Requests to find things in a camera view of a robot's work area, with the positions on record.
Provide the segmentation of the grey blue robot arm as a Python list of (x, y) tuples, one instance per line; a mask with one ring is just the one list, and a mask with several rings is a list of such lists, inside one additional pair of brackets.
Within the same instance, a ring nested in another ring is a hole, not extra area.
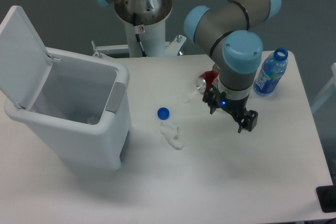
[[(127, 33), (129, 55), (165, 55), (165, 20), (172, 0), (96, 0), (99, 5), (114, 5)], [(218, 83), (205, 90), (203, 101), (211, 112), (222, 109), (238, 123), (240, 130), (252, 131), (256, 111), (246, 103), (261, 62), (263, 45), (250, 28), (269, 20), (281, 8), (281, 0), (227, 0), (217, 11), (206, 6), (193, 8), (183, 29), (219, 67)]]

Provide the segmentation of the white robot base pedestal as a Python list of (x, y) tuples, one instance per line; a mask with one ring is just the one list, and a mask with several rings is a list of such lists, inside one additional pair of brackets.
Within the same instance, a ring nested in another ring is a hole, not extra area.
[(172, 41), (166, 40), (166, 18), (154, 24), (134, 25), (122, 21), (125, 28), (127, 43), (125, 45), (96, 46), (92, 41), (93, 55), (102, 58), (107, 55), (116, 58), (128, 55), (138, 57), (172, 57), (181, 56), (181, 49), (186, 37), (178, 34)]

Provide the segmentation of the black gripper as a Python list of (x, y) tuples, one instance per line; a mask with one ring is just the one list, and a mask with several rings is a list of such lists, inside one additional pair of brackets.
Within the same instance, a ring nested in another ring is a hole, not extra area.
[(242, 130), (251, 132), (257, 125), (258, 112), (247, 110), (246, 104), (249, 95), (243, 99), (232, 100), (226, 92), (220, 92), (218, 88), (211, 85), (203, 94), (203, 102), (210, 108), (210, 114), (213, 114), (216, 109), (221, 109), (232, 116), (235, 122), (238, 123), (238, 133)]

